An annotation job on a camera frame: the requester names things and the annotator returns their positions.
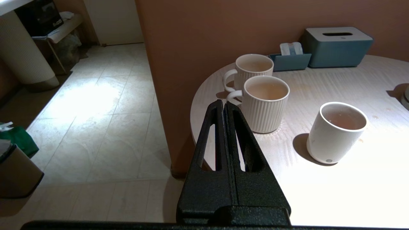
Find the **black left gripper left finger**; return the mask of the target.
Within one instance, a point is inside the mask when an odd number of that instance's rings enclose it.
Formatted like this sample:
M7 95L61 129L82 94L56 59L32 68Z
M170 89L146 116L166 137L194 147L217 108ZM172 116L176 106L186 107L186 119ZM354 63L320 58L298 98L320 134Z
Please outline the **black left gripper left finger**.
M178 224L207 224L221 207L233 204L234 192L231 179L224 108L221 100L211 103L203 120L195 152L190 163L177 205ZM214 125L216 170L202 169L210 127Z

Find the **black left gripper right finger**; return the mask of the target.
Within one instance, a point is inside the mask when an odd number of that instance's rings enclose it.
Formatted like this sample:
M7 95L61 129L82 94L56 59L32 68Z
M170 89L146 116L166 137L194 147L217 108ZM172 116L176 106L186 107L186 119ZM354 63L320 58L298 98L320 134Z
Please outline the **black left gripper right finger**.
M234 184L226 216L233 225L289 225L291 207L238 106L224 108Z

